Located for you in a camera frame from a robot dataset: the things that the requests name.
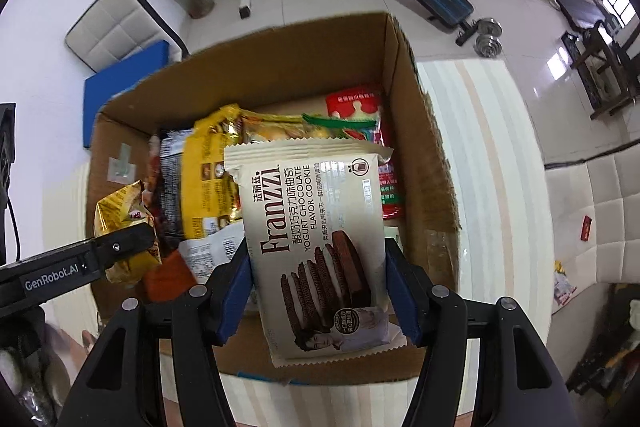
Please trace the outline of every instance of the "white sofa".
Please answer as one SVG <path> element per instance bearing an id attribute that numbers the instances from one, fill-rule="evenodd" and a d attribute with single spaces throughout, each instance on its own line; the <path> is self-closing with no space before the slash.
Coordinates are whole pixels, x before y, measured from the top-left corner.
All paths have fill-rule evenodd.
<path id="1" fill-rule="evenodd" d="M 572 295 L 596 282 L 640 283 L 640 144 L 546 171 L 556 259 Z M 584 216 L 592 219 L 580 240 Z"/>

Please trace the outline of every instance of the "striped tablecloth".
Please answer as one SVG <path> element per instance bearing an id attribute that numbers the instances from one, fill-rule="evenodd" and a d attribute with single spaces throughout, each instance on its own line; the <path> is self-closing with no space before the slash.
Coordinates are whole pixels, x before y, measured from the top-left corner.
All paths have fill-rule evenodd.
<path id="1" fill-rule="evenodd" d="M 515 297 L 545 340 L 552 309 L 552 224 L 542 157 L 520 93 L 500 60 L 422 62 L 417 67 L 458 201 L 459 293 L 491 303 L 503 295 Z M 46 227 L 47 248 L 82 239 L 85 201 L 71 189 L 86 183 L 86 169 L 77 176 L 82 180 L 68 182 L 62 192 L 46 193 L 44 211 L 50 216 L 62 204 L 65 216 L 77 212 L 82 226 L 65 219 L 67 225 Z M 61 236 L 60 226 L 68 233 Z M 73 314 L 65 312 L 70 299 Z M 83 301 L 87 312 L 79 314 Z M 95 328 L 81 320 L 95 317 L 88 288 L 64 296 L 54 308 L 60 327 L 74 338 L 82 328 Z M 478 347 L 478 341 L 469 341 L 459 413 L 473 409 Z M 170 357 L 161 357 L 161 369 L 165 396 L 175 401 Z M 317 387 L 221 378 L 236 421 L 260 427 L 400 426 L 417 381 Z"/>

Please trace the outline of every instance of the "barcode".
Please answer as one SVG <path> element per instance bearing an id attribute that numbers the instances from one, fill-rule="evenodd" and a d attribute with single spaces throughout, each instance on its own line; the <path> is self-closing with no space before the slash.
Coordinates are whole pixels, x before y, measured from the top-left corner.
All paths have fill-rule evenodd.
<path id="1" fill-rule="evenodd" d="M 232 238 L 225 239 L 222 246 L 225 249 L 226 258 L 231 261 L 236 253 L 236 242 Z"/>

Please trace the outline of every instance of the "person printed on package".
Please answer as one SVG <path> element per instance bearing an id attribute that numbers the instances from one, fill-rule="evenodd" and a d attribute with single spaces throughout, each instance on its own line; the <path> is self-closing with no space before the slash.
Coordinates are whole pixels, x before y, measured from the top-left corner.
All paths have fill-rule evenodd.
<path id="1" fill-rule="evenodd" d="M 348 352 L 382 346 L 390 342 L 389 318 L 382 309 L 375 306 L 353 310 L 359 318 L 358 328 L 353 333 L 340 333 L 335 325 L 329 332 L 302 330 L 296 338 L 296 344 L 304 351 L 333 346 L 335 349 Z"/>

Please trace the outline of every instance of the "black round badge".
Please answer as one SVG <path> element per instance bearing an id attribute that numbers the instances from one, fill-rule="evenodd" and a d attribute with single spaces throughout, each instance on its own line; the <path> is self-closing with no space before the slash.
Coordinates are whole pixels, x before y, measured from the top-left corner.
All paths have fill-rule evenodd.
<path id="1" fill-rule="evenodd" d="M 353 308 L 342 308 L 334 315 L 334 327 L 343 335 L 355 333 L 360 326 L 360 317 Z"/>

